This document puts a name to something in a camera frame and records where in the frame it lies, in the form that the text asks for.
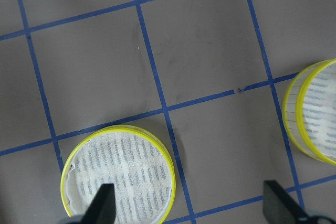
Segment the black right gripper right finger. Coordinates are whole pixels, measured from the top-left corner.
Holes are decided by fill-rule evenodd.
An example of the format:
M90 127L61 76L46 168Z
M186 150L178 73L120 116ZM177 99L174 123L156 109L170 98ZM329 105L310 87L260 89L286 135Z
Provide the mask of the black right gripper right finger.
M276 180L263 182L263 215L267 223L307 223L307 214Z

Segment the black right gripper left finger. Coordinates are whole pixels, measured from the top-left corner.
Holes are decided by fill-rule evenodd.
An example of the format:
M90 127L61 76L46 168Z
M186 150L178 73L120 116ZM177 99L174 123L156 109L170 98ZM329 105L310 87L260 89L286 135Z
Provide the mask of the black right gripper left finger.
M81 223L115 222L114 184L102 184L81 219Z

